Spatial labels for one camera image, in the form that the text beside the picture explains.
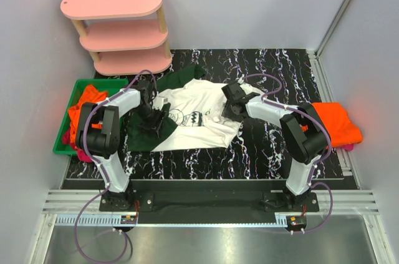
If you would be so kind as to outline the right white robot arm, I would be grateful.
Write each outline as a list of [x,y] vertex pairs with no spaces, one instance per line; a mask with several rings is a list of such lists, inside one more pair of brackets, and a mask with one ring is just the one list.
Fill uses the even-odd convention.
[[236,122],[259,119],[281,128],[292,157],[285,188],[291,197],[310,189],[315,166],[329,156],[331,138],[312,104],[293,106],[269,100],[265,94],[247,93],[238,82],[222,87],[226,103],[222,116]]

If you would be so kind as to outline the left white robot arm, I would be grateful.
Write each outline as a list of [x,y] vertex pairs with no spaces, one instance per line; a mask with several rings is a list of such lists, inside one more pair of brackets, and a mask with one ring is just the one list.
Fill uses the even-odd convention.
[[108,192],[124,193],[129,184],[118,156],[120,119],[128,112],[138,115],[138,128],[158,136],[168,117],[167,99],[158,97],[155,85],[140,81],[100,102],[85,102],[79,115],[75,144],[98,167]]

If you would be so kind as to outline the white and green t-shirt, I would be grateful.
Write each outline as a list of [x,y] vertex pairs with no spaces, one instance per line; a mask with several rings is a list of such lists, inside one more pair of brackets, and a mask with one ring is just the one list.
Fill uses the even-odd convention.
[[158,79],[157,99],[166,99],[168,117],[156,135],[139,127],[133,113],[127,123],[127,150],[162,152],[167,150],[229,147],[241,123],[222,116],[227,101],[223,83],[204,80],[206,71],[191,65]]

